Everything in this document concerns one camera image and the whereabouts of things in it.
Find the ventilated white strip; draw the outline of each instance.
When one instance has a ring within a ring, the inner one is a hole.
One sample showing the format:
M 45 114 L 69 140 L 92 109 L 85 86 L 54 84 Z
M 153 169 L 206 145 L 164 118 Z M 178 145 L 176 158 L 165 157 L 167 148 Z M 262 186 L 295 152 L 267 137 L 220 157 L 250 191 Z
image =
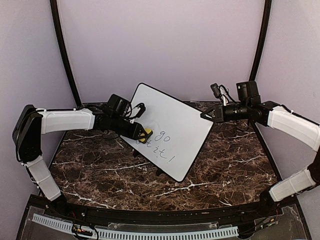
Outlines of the ventilated white strip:
M 34 214 L 33 222 L 41 224 L 51 229 L 60 232 L 72 234 L 72 222 L 60 221 L 50 217 Z M 82 229 L 93 232 L 88 227 Z M 128 232 L 128 231 L 113 231 L 107 229 L 96 228 L 100 240 L 215 240 L 225 239 L 238 236 L 238 227 L 228 227 L 207 231 L 194 231 L 194 232 L 180 232 L 180 233 L 143 233 L 143 232 Z M 91 239 L 96 239 L 96 233 L 93 233 Z

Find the black cable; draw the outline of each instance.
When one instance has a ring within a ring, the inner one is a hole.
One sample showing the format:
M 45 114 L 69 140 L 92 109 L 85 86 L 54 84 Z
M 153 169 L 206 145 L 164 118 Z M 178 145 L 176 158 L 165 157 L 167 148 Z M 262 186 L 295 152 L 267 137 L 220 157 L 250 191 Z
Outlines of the black cable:
M 298 117 L 298 118 L 302 118 L 302 119 L 304 119 L 304 120 L 306 120 L 306 121 L 308 121 L 308 122 L 310 122 L 310 123 L 312 123 L 312 124 L 315 124 L 315 125 L 317 125 L 317 126 L 320 126 L 320 124 L 319 123 L 317 123 L 317 122 L 315 122 L 315 121 L 312 121 L 312 120 L 310 120 L 310 119 L 308 119 L 308 118 L 306 118 L 306 117 L 304 117 L 304 116 L 301 116 L 300 114 L 298 114 L 298 113 L 295 113 L 295 112 L 292 112 L 286 105 L 280 105 L 281 107 L 283 107 L 287 112 L 289 112 L 289 113 L 291 113 L 292 115 L 294 115 L 294 116 L 296 116 L 296 117 Z
M 245 235 L 255 234 L 256 232 L 259 232 L 262 229 L 266 229 L 266 228 L 269 228 L 269 227 L 273 226 L 274 224 L 277 224 L 277 223 L 272 224 L 273 222 L 274 222 L 274 218 L 273 218 L 273 221 L 271 219 L 270 221 L 260 225 L 260 227 L 258 229 L 254 230 L 254 231 L 251 231 L 251 232 L 247 232 L 247 233 L 245 233 Z
M 111 137 L 111 138 L 104 137 L 103 139 L 105 139 L 105 140 L 114 140 L 114 139 L 118 139 L 118 138 L 120 138 L 120 135 L 115 136 L 115 137 Z
M 59 17 L 59 9 L 58 9 L 58 3 L 57 0 L 50 0 L 50 6 L 51 6 L 51 13 L 52 13 L 52 19 L 53 19 L 53 25 L 55 29 L 56 39 L 59 45 L 60 54 L 64 66 L 64 70 L 71 88 L 71 92 L 73 95 L 73 99 L 76 103 L 77 107 L 80 107 L 82 105 L 80 95 L 77 89 L 77 85 L 75 82 L 75 78 L 71 69 L 67 48 L 65 45 L 64 35 L 61 27 L 60 17 Z
M 86 109 L 86 108 L 98 108 L 97 105 L 94 104 L 83 104 L 77 108 L 77 110 Z
M 19 158 L 19 153 L 18 153 L 18 141 L 17 141 L 17 144 L 15 145 L 15 157 L 16 157 L 16 160 L 21 163 L 21 159 Z
M 252 64 L 249 81 L 256 80 L 262 52 L 263 52 L 265 41 L 266 41 L 269 17 L 271 12 L 271 3 L 272 3 L 272 0 L 265 0 L 264 2 L 263 17 L 262 17 L 260 34 L 259 34 L 259 40 L 256 46 L 256 51 L 255 51 L 255 56 Z
M 72 218 L 72 217 L 69 217 L 69 216 L 62 215 L 61 213 L 57 212 L 57 211 L 55 210 L 55 208 L 54 208 L 49 202 L 48 202 L 47 205 L 51 208 L 52 211 L 54 211 L 56 214 L 58 214 L 59 216 L 61 216 L 63 219 L 68 219 L 68 220 L 70 220 L 73 224 L 75 224 L 75 222 L 82 223 L 82 225 L 84 225 L 84 226 L 86 226 L 86 227 L 89 227 L 89 228 L 91 228 L 92 230 L 94 230 L 95 233 L 96 233 L 96 239 L 95 239 L 95 240 L 99 240 L 99 233 L 98 233 L 97 229 L 96 229 L 91 223 L 87 223 L 87 222 L 82 221 L 82 220 L 80 220 L 80 219 L 76 219 L 76 218 Z
M 88 239 L 90 239 L 91 237 L 92 237 L 92 235 L 93 235 L 93 233 L 91 234 L 91 236 L 80 236 L 79 235 L 79 232 L 77 231 L 77 227 L 75 226 L 75 224 L 73 224 L 72 225 L 72 227 L 75 229 L 74 231 L 73 231 L 73 229 L 71 230 L 71 232 L 72 233 L 74 233 L 75 234 L 75 236 L 73 236 L 75 239 L 78 239 L 78 240 L 88 240 Z M 80 224 L 79 225 L 79 228 L 78 228 L 79 230 L 82 230 L 82 225 Z
M 236 212 L 237 213 L 246 213 L 246 214 L 250 214 L 250 213 L 255 213 L 255 212 L 257 212 L 257 210 L 259 209 L 259 206 L 257 206 L 255 209 L 253 209 L 253 210 L 242 210 L 242 209 L 239 209 L 239 210 L 237 210 Z
M 235 101 L 235 100 L 230 96 L 230 94 L 229 94 L 229 90 L 228 90 L 228 89 L 226 89 L 226 87 L 225 87 L 225 86 L 223 86 L 223 85 L 220 85 L 220 86 L 219 86 L 219 88 L 220 88 L 220 87 L 223 87 L 223 89 L 224 89 L 225 93 L 226 93 L 226 94 L 227 94 L 227 96 L 230 98 L 230 100 L 236 104 L 236 101 Z
M 139 103 L 139 104 L 137 104 L 133 109 L 135 109 L 135 108 L 137 108 L 137 107 L 140 107 L 140 105 L 143 105 L 144 106 L 144 104 L 143 103 Z M 130 103 L 130 114 L 132 113 L 132 111 L 133 111 L 133 109 L 132 109 L 132 106 L 131 106 L 131 103 Z M 136 115 L 134 115 L 134 116 L 129 116 L 129 117 L 125 117 L 124 119 L 125 120 L 132 120 L 132 119 L 135 119 L 136 117 L 137 117 L 137 115 L 139 114 L 139 112 L 137 112 L 136 113 Z
M 128 111 L 128 112 L 125 114 L 126 117 L 128 116 L 128 113 L 130 113 L 128 117 L 130 117 L 130 115 L 131 115 L 131 113 L 132 113 L 131 103 L 129 104 L 129 108 L 130 108 L 130 111 Z
M 66 108 L 66 109 L 39 109 L 39 111 L 37 112 L 44 112 L 44 111 L 47 111 L 47 112 L 52 112 L 52 111 L 73 111 L 74 108 Z

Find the black whiteboard frame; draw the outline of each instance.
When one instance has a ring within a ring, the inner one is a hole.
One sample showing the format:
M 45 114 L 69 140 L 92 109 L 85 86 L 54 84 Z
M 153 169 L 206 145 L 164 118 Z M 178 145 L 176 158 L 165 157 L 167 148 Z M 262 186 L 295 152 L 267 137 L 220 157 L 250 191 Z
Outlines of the black whiteboard frame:
M 58 9 L 58 3 L 57 0 L 50 0 L 50 6 L 51 6 L 51 13 L 52 13 L 52 19 L 53 19 L 53 24 L 54 24 L 54 29 L 55 29 L 55 35 L 56 39 L 59 45 L 60 49 L 60 54 L 61 54 L 61 59 L 63 62 L 64 70 L 66 77 L 69 82 L 69 86 L 73 95 L 73 99 L 75 101 L 76 106 L 79 108 L 82 105 L 79 91 L 77 89 L 76 81 L 71 69 L 67 49 L 66 49 L 66 44 L 64 40 L 64 34 L 62 31 L 61 27 L 61 22 L 60 22 L 60 17 L 59 17 L 59 9 Z
M 132 100 L 134 99 L 134 96 L 136 95 L 136 92 L 137 92 L 138 87 L 139 87 L 140 85 L 145 85 L 145 86 L 147 86 L 147 87 L 149 87 L 149 88 L 151 88 L 151 89 L 153 89 L 153 90 L 158 91 L 158 92 L 161 93 L 161 94 L 164 94 L 164 95 L 168 96 L 169 98 L 172 98 L 172 99 L 174 99 L 174 100 L 177 100 L 178 102 L 180 102 L 180 103 L 188 106 L 189 108 L 193 108 L 193 109 L 199 111 L 199 117 L 200 117 L 200 114 L 202 113 L 202 112 L 201 112 L 199 109 L 197 109 L 196 107 L 190 106 L 190 105 L 188 105 L 186 102 L 181 101 L 181 100 L 179 100 L 178 98 L 176 98 L 176 97 L 174 97 L 174 96 L 171 96 L 171 95 L 169 95 L 169 94 L 167 94 L 167 93 L 165 93 L 165 92 L 163 92 L 163 91 L 161 91 L 161 90 L 159 90 L 159 89 L 156 89 L 155 87 L 150 86 L 150 85 L 148 85 L 148 84 L 146 84 L 146 83 L 144 83 L 144 82 L 140 82 L 140 83 L 138 84 L 138 86 L 136 87 L 136 89 L 135 89 L 135 91 L 134 91 L 134 94 L 133 94 L 133 96 L 132 96 L 132 98 L 131 98 L 130 103 L 132 103 Z M 212 129 L 213 129 L 214 126 L 215 126 L 215 124 L 213 123 L 212 126 L 211 126 L 211 128 L 210 128 L 210 130 L 209 130 L 209 132 L 208 132 L 208 134 L 206 135 L 205 140 L 204 140 L 204 142 L 202 143 L 202 145 L 201 145 L 198 153 L 196 154 L 194 160 L 192 161 L 192 164 L 190 165 L 188 171 L 186 172 L 186 174 L 184 175 L 184 177 L 183 177 L 183 179 L 182 179 L 181 181 L 177 181 L 177 180 L 174 179 L 172 176 L 170 176 L 169 174 L 167 174 L 167 173 L 166 173 L 165 171 L 163 171 L 160 167 L 158 167 L 158 166 L 155 165 L 152 161 L 150 161 L 146 156 L 144 156 L 144 155 L 143 155 L 142 153 L 140 153 L 137 149 L 135 149 L 132 145 L 130 145 L 129 143 L 127 143 L 127 141 L 124 140 L 121 136 L 120 136 L 120 137 L 121 137 L 121 139 L 125 142 L 125 144 L 127 144 L 129 147 L 133 148 L 135 151 L 139 152 L 139 154 L 140 154 L 141 156 L 143 156 L 145 159 L 147 159 L 147 160 L 148 160 L 151 164 L 153 164 L 155 167 L 157 167 L 158 169 L 162 170 L 164 174 L 168 175 L 168 176 L 169 176 L 171 179 L 173 179 L 175 182 L 177 182 L 177 183 L 182 183 L 184 180 L 186 180 L 187 175 L 189 174 L 189 172 L 190 172 L 191 168 L 193 167 L 196 159 L 198 158 L 198 155 L 199 155 L 199 153 L 201 152 L 204 144 L 206 143 L 206 141 L 207 141 L 207 139 L 208 139 L 208 137 L 209 137 L 209 135 L 210 135 L 210 132 L 212 131 Z

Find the cable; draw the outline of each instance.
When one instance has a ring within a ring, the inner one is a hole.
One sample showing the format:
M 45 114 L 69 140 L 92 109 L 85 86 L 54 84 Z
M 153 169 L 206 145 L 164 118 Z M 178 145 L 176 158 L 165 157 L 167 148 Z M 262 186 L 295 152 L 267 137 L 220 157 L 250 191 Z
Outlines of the cable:
M 306 117 L 304 117 L 304 116 L 301 116 L 300 114 L 297 114 L 297 113 L 295 113 L 295 112 L 293 112 L 292 110 L 290 110 L 286 105 L 280 105 L 281 107 L 283 107 L 287 112 L 289 112 L 289 113 L 291 113 L 292 115 L 294 115 L 294 116 L 296 116 L 296 117 L 298 117 L 298 118 L 302 118 L 302 119 L 304 119 L 304 120 L 306 120 L 306 121 L 308 121 L 308 122 L 310 122 L 310 123 L 312 123 L 312 124 L 315 124 L 315 125 L 317 125 L 317 126 L 320 126 L 320 124 L 319 123 L 317 123 L 317 122 L 315 122 L 315 121 L 312 121 L 312 120 L 310 120 L 310 119 L 308 119 L 308 118 L 306 118 Z
M 229 90 L 228 89 L 226 89 L 226 87 L 225 86 L 223 86 L 222 84 L 219 86 L 219 88 L 220 87 L 222 87 L 223 89 L 224 89 L 224 91 L 225 91 L 225 93 L 227 94 L 227 96 L 230 98 L 230 100 L 233 102 L 233 103 L 235 103 L 236 104 L 236 101 L 230 96 L 230 94 L 229 94 Z
M 255 209 L 253 210 L 242 210 L 242 209 L 239 209 L 236 211 L 236 213 L 247 213 L 247 214 L 250 214 L 250 213 L 255 213 L 257 210 L 259 209 L 259 206 L 257 206 Z
M 103 139 L 105 139 L 105 140 L 114 140 L 114 139 L 117 139 L 117 138 L 120 138 L 120 135 L 115 136 L 115 137 L 111 137 L 111 138 L 104 137 Z
M 268 23 L 269 23 L 269 17 L 271 12 L 271 3 L 272 3 L 272 0 L 265 0 L 264 2 L 263 17 L 262 17 L 262 23 L 260 28 L 259 40 L 256 46 L 256 51 L 255 51 L 255 56 L 252 64 L 249 81 L 254 81 L 257 76 L 262 52 L 264 50 L 267 30 L 268 30 Z
M 144 111 L 146 110 L 146 107 L 145 107 L 145 105 L 143 104 L 143 103 L 139 103 L 139 104 L 137 104 L 133 109 L 132 109 L 132 106 L 131 106 L 131 103 L 130 103 L 130 108 L 131 108 L 131 110 L 130 110 L 130 114 L 132 113 L 132 111 L 133 111 L 133 109 L 135 109 L 135 108 L 140 108 L 140 110 L 134 115 L 134 116 L 129 116 L 129 117 L 126 117 L 126 118 L 124 118 L 125 120 L 132 120 L 132 119 L 135 119 L 135 118 L 137 118 L 137 116 L 138 117 L 140 117 L 141 116 L 141 114 L 142 113 L 140 113 L 140 111 L 142 110 L 141 109 L 141 107 L 143 107 L 144 108 Z
M 239 234 L 249 234 L 247 232 L 249 232 L 250 230 L 252 229 L 255 229 L 258 225 L 262 224 L 265 220 L 267 220 L 269 218 L 269 216 L 266 216 L 264 219 L 262 219 L 260 222 L 258 222 L 256 225 L 254 225 L 253 227 L 247 229 L 246 231 L 243 231 L 243 232 L 239 232 Z
M 256 233 L 256 232 L 258 232 L 258 231 L 260 231 L 262 229 L 266 229 L 266 228 L 269 228 L 269 227 L 271 227 L 271 226 L 273 226 L 275 224 L 278 224 L 278 222 L 275 221 L 275 219 L 276 218 L 270 219 L 270 221 L 264 223 L 263 225 L 260 225 L 260 227 L 258 229 L 254 230 L 254 231 L 251 231 L 251 232 L 247 232 L 246 235 L 254 234 L 254 233 Z
M 128 116 L 128 113 L 130 113 L 128 117 L 130 117 L 130 116 L 131 116 L 131 113 L 132 113 L 132 106 L 131 106 L 131 103 L 129 104 L 129 108 L 130 108 L 130 111 L 127 111 L 127 112 L 126 112 L 126 114 L 125 114 L 125 116 L 126 116 L 126 117 Z
M 92 232 L 82 229 L 82 225 L 81 224 L 79 225 L 79 227 L 77 227 L 75 224 L 72 224 L 71 232 L 75 234 L 75 236 L 74 235 L 72 235 L 72 236 L 75 239 L 78 239 L 78 240 L 88 240 L 93 235 Z
M 62 215 L 61 213 L 59 213 L 59 212 L 57 212 L 57 211 L 55 210 L 55 208 L 51 205 L 51 203 L 48 202 L 47 205 L 51 208 L 52 211 L 54 211 L 56 214 L 58 214 L 59 216 L 61 216 L 63 219 L 69 219 L 73 224 L 75 224 L 75 222 L 79 222 L 79 223 L 82 223 L 84 226 L 91 228 L 91 229 L 92 229 L 93 231 L 95 231 L 95 233 L 96 233 L 96 239 L 95 239 L 95 240 L 99 240 L 99 233 L 98 233 L 97 229 L 96 229 L 91 223 L 87 223 L 87 222 L 85 222 L 85 221 L 76 219 L 76 216 L 75 216 L 75 215 L 74 215 L 74 218 L 69 217 L 69 216 Z
M 241 132 L 246 132 L 246 131 L 248 131 L 249 128 L 250 128 L 250 120 L 248 119 L 248 121 L 246 122 L 246 128 L 245 128 L 245 129 L 241 129 L 241 128 L 238 127 L 237 125 L 236 125 L 235 127 L 236 127 L 236 129 L 238 129 L 238 130 L 241 131 Z

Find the wire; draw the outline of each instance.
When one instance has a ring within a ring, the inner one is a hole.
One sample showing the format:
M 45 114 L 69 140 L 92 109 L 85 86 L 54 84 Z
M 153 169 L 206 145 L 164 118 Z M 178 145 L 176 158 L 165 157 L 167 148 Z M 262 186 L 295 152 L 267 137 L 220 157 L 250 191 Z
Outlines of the wire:
M 47 205 L 51 208 L 52 211 L 54 211 L 56 214 L 58 214 L 59 216 L 61 216 L 63 219 L 69 219 L 73 224 L 75 224 L 75 222 L 82 223 L 84 226 L 89 227 L 89 228 L 91 228 L 92 230 L 94 230 L 95 233 L 96 233 L 96 239 L 95 239 L 95 240 L 99 240 L 99 233 L 98 233 L 97 229 L 96 229 L 91 223 L 87 223 L 87 222 L 82 221 L 82 220 L 80 220 L 80 219 L 76 219 L 76 215 L 74 215 L 74 218 L 69 217 L 69 216 L 62 215 L 61 213 L 57 212 L 57 211 L 55 210 L 55 208 L 54 208 L 49 202 L 48 202 Z
M 87 230 L 84 230 L 82 229 L 82 225 L 80 224 L 79 227 L 77 227 L 75 224 L 72 224 L 72 230 L 71 230 L 72 233 L 75 234 L 72 235 L 75 239 L 78 239 L 78 240 L 88 240 L 92 237 L 93 233 L 90 232 L 90 231 L 87 231 Z M 79 234 L 83 234 L 85 235 L 85 233 L 89 233 L 89 235 L 87 236 L 80 236 Z
M 241 129 L 241 128 L 238 127 L 237 125 L 236 125 L 235 127 L 236 127 L 236 129 L 238 129 L 238 130 L 241 131 L 241 132 L 246 132 L 246 131 L 248 131 L 249 128 L 250 128 L 250 120 L 248 119 L 248 121 L 246 122 L 246 128 L 245 128 L 245 129 Z
M 117 138 L 120 138 L 120 135 L 115 136 L 115 137 L 111 137 L 111 138 L 104 137 L 103 139 L 105 139 L 105 140 L 114 140 L 114 139 L 117 139 Z
M 131 113 L 132 113 L 131 103 L 129 104 L 129 108 L 130 108 L 130 111 L 127 111 L 127 112 L 126 112 L 126 114 L 125 114 L 126 117 L 130 117 L 130 116 L 131 116 Z
M 249 214 L 249 213 L 255 213 L 257 210 L 259 209 L 259 206 L 257 207 L 257 208 L 255 208 L 255 209 L 253 209 L 253 210 L 237 210 L 236 212 L 237 213 L 247 213 L 247 214 Z
M 228 89 L 226 89 L 226 87 L 225 86 L 223 86 L 222 84 L 219 86 L 219 88 L 220 87 L 222 87 L 223 89 L 224 89 L 224 91 L 225 91 L 225 93 L 227 94 L 227 96 L 230 98 L 230 100 L 233 102 L 233 103 L 235 103 L 236 104 L 236 101 L 230 96 L 230 94 L 229 94 L 229 90 Z
M 139 103 L 139 104 L 137 104 L 133 109 L 135 109 L 135 108 L 140 108 L 140 106 L 141 105 L 143 105 L 144 106 L 144 104 L 143 103 Z M 129 116 L 129 117 L 126 117 L 126 118 L 124 118 L 124 119 L 126 119 L 126 120 L 132 120 L 132 119 L 135 119 L 136 117 L 137 117 L 137 115 L 139 114 L 139 112 L 140 112 L 140 110 L 136 113 L 136 115 L 134 115 L 134 116 Z
M 274 209 L 272 209 L 270 212 L 269 212 L 269 214 L 271 214 L 274 210 L 276 210 L 276 217 L 278 216 L 278 207 L 276 206 Z M 249 229 L 247 229 L 247 230 L 245 230 L 245 231 L 243 231 L 243 232 L 239 232 L 239 234 L 245 234 L 245 235 L 249 235 L 249 234 L 252 234 L 252 232 L 249 232 L 250 230 L 252 230 L 252 229 L 255 229 L 257 226 L 259 226 L 260 225 L 260 227 L 261 227 L 261 224 L 265 221 L 265 220 L 267 220 L 268 218 L 270 218 L 271 216 L 269 216 L 269 214 L 268 214 L 268 216 L 266 216 L 264 219 L 262 219 L 260 222 L 258 222 L 256 225 L 254 225 L 253 227 L 251 227 L 251 228 L 249 228 Z
M 255 229 L 258 225 L 262 224 L 265 220 L 267 220 L 269 218 L 269 216 L 266 216 L 264 219 L 262 219 L 260 222 L 258 222 L 256 225 L 254 225 L 253 227 L 247 229 L 246 231 L 243 232 L 239 232 L 239 234 L 249 234 L 247 232 L 249 232 L 252 229 Z
M 289 112 L 289 113 L 291 113 L 292 115 L 294 115 L 294 116 L 296 116 L 296 117 L 299 117 L 299 118 L 302 118 L 302 119 L 304 119 L 304 120 L 306 120 L 306 121 L 308 121 L 308 122 L 310 122 L 310 123 L 313 123 L 313 124 L 315 124 L 315 125 L 317 125 L 317 126 L 320 126 L 320 124 L 319 123 L 317 123 L 317 122 L 315 122 L 315 121 L 312 121 L 312 120 L 310 120 L 310 119 L 308 119 L 308 118 L 306 118 L 306 117 L 304 117 L 304 116 L 301 116 L 300 114 L 297 114 L 297 113 L 295 113 L 295 112 L 293 112 L 292 110 L 290 110 L 286 105 L 280 105 L 281 107 L 283 107 L 287 112 Z
M 254 230 L 254 231 L 251 231 L 251 232 L 247 232 L 247 233 L 245 233 L 245 234 L 246 234 L 246 235 L 251 235 L 251 234 L 254 234 L 254 233 L 256 233 L 256 232 L 258 232 L 258 231 L 260 231 L 260 230 L 262 230 L 262 229 L 269 228 L 269 227 L 273 226 L 274 224 L 278 224 L 278 222 L 276 222 L 275 219 L 276 219 L 276 218 L 272 218 L 272 219 L 270 219 L 268 222 L 260 225 L 258 229 Z

